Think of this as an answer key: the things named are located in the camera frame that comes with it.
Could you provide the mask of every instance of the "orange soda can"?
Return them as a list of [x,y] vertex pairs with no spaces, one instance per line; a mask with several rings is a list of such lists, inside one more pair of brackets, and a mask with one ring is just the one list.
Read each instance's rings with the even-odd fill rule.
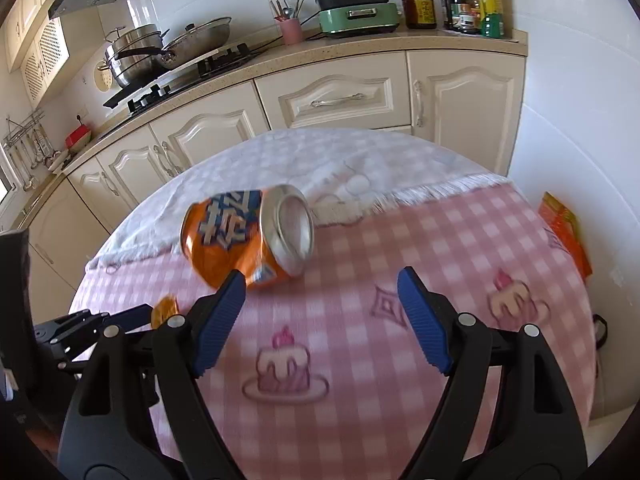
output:
[[213,288],[237,269],[247,286],[302,274],[314,246],[305,197],[289,184],[229,191],[190,206],[180,232],[182,252]]

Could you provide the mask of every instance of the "drawer handle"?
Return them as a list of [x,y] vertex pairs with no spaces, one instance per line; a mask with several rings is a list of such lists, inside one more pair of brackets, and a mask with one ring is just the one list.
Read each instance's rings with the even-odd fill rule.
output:
[[338,97],[337,99],[328,99],[327,101],[315,100],[315,101],[311,101],[309,104],[311,105],[312,108],[319,108],[321,106],[341,105],[343,103],[348,103],[349,101],[362,101],[365,98],[366,98],[366,95],[358,92],[357,94],[354,94],[354,95],[349,95],[347,97]]
[[106,173],[104,173],[104,171],[102,172],[102,178],[104,179],[104,185],[107,187],[107,189],[109,191],[111,191],[115,196],[120,196],[120,193],[118,192],[118,190],[116,189],[115,186],[111,187],[111,184],[113,184],[113,182],[111,181],[111,179],[107,176]]
[[171,170],[170,168],[164,165],[164,162],[162,161],[162,156],[164,155],[164,153],[162,152],[162,149],[160,148],[160,146],[158,146],[157,144],[154,144],[154,151],[158,156],[158,162],[160,163],[160,166],[162,166],[162,169],[164,170],[164,172],[167,175],[169,175],[171,178],[173,178],[175,176],[174,170]]
[[424,125],[424,101],[422,100],[421,81],[414,81],[414,95],[418,107],[418,113],[415,115],[415,125],[418,128],[421,128]]
[[42,256],[51,265],[53,265],[53,260],[51,259],[51,256],[47,254],[47,251],[45,251],[40,244],[36,244],[34,247],[40,253],[40,256]]
[[177,173],[178,175],[180,175],[184,170],[178,166],[174,161],[171,160],[171,156],[169,156],[169,152],[174,152],[174,150],[171,149],[171,147],[169,146],[169,144],[166,142],[166,140],[162,141],[162,150],[164,151],[164,156],[166,157],[166,160],[169,162],[169,165],[174,168],[175,173]]
[[357,9],[347,12],[347,19],[353,18],[370,18],[378,13],[377,9]]

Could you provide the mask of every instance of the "pink cup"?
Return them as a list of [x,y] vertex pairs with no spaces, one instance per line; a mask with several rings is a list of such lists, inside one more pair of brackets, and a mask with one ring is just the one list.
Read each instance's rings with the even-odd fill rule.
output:
[[300,26],[299,19],[291,18],[290,20],[283,20],[282,22],[278,22],[278,25],[280,25],[280,31],[285,45],[301,43],[305,39],[302,36],[302,27]]

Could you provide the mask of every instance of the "orange packaging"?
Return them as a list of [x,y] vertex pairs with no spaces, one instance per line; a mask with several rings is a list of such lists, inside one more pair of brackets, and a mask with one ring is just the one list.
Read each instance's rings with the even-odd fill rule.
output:
[[297,276],[313,249],[311,212],[288,184],[230,191],[191,205],[182,223],[182,252],[213,288],[237,269],[247,286]]
[[542,197],[538,213],[571,254],[582,280],[585,281],[593,274],[593,270],[582,244],[578,217],[549,192]]

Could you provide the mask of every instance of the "green appliance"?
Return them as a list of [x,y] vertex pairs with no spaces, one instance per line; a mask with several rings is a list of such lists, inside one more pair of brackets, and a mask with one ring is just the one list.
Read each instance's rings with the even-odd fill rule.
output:
[[316,0],[320,27],[334,38],[393,32],[398,27],[398,8],[389,0]]

